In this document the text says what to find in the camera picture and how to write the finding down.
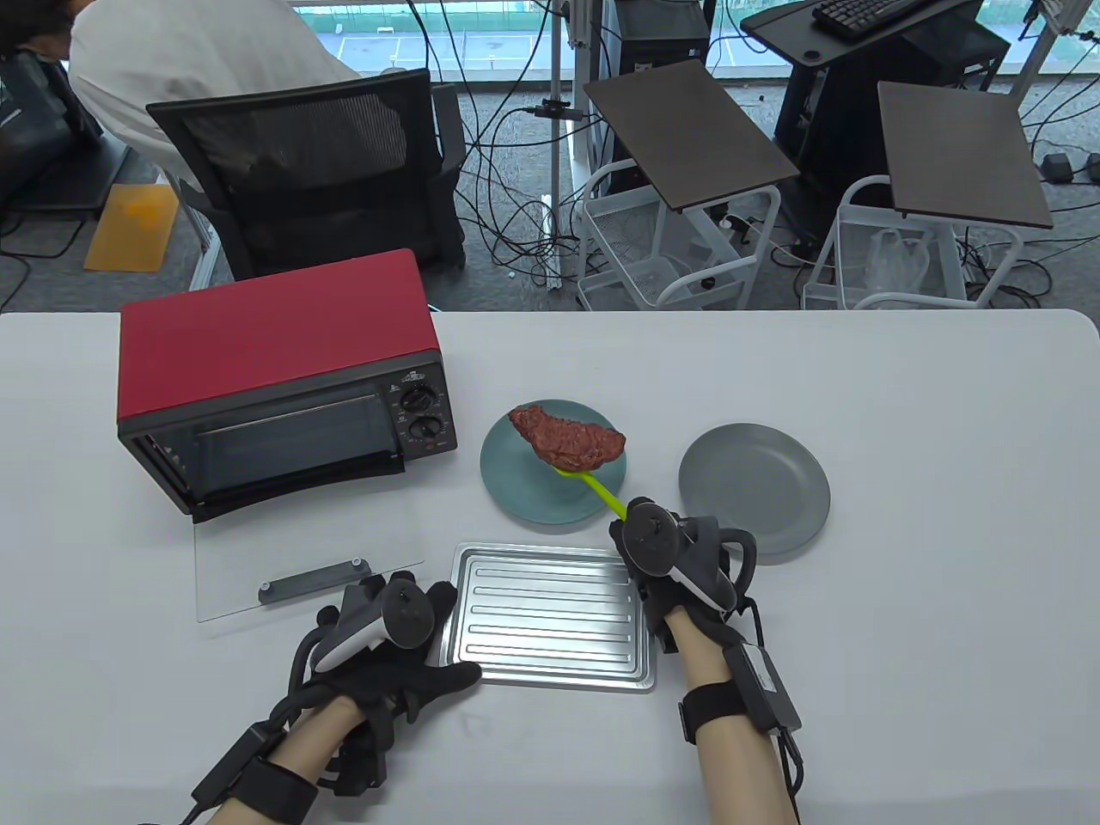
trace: plate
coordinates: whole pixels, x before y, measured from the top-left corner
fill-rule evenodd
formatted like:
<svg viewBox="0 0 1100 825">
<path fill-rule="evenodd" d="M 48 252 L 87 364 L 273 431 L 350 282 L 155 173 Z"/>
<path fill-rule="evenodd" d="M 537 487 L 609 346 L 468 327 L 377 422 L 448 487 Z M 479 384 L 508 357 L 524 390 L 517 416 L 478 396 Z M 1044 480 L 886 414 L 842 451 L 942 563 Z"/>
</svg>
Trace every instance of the plate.
<svg viewBox="0 0 1100 825">
<path fill-rule="evenodd" d="M 552 416 L 615 429 L 591 407 L 561 398 L 519 404 L 539 405 Z M 564 479 L 535 454 L 531 446 L 512 426 L 508 416 L 493 425 L 481 455 L 482 482 L 505 513 L 537 525 L 571 525 L 606 510 L 600 497 L 578 479 Z M 626 454 L 593 473 L 618 495 L 626 479 Z"/>
<path fill-rule="evenodd" d="M 757 540 L 761 561 L 778 562 L 816 536 L 829 510 L 825 471 L 785 432 L 728 424 L 700 436 L 680 462 L 684 514 L 716 516 Z"/>
</svg>

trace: black office chair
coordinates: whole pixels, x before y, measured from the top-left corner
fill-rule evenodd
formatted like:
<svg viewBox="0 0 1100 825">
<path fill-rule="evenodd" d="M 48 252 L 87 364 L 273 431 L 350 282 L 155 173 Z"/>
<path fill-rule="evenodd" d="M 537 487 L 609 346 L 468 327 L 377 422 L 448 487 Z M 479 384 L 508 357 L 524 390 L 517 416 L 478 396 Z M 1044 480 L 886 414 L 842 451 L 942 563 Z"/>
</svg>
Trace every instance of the black office chair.
<svg viewBox="0 0 1100 825">
<path fill-rule="evenodd" d="M 465 265 L 462 117 L 454 87 L 432 89 L 427 69 L 148 113 L 202 187 L 180 182 L 238 280 L 405 248 Z"/>
</svg>

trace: wrist strap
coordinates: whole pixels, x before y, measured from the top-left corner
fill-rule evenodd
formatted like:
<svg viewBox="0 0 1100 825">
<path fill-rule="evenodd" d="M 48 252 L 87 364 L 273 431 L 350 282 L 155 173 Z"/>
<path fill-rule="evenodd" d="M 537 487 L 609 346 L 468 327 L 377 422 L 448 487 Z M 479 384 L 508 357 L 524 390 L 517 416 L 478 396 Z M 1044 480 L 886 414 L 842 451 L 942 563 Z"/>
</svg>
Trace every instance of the wrist strap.
<svg viewBox="0 0 1100 825">
<path fill-rule="evenodd" d="M 317 788 L 294 771 L 255 758 L 244 766 L 229 795 L 283 825 L 301 825 L 317 799 Z"/>
<path fill-rule="evenodd" d="M 695 733 L 706 723 L 723 716 L 744 716 L 747 712 L 745 700 L 734 682 L 701 685 L 690 691 L 680 703 L 684 739 L 694 745 Z"/>
</svg>

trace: mesh chair back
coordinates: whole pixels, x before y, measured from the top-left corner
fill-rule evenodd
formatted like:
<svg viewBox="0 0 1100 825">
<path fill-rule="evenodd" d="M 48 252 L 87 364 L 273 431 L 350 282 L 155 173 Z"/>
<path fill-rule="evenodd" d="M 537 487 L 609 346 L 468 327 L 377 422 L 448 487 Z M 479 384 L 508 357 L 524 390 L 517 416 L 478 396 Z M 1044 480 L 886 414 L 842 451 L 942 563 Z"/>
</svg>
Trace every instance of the mesh chair back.
<svg viewBox="0 0 1100 825">
<path fill-rule="evenodd" d="M 150 107 L 256 275 L 435 243 L 426 180 L 442 158 L 426 69 Z"/>
</svg>

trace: oven control panel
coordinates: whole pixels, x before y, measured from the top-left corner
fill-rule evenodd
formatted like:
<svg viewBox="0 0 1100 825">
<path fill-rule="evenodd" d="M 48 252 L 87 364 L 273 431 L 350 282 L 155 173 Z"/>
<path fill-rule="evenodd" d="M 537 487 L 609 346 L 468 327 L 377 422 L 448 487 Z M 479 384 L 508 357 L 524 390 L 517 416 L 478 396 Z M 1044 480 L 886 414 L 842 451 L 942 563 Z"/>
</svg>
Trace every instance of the oven control panel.
<svg viewBox="0 0 1100 825">
<path fill-rule="evenodd" d="M 392 373 L 383 389 L 406 461 L 458 448 L 442 364 Z"/>
</svg>

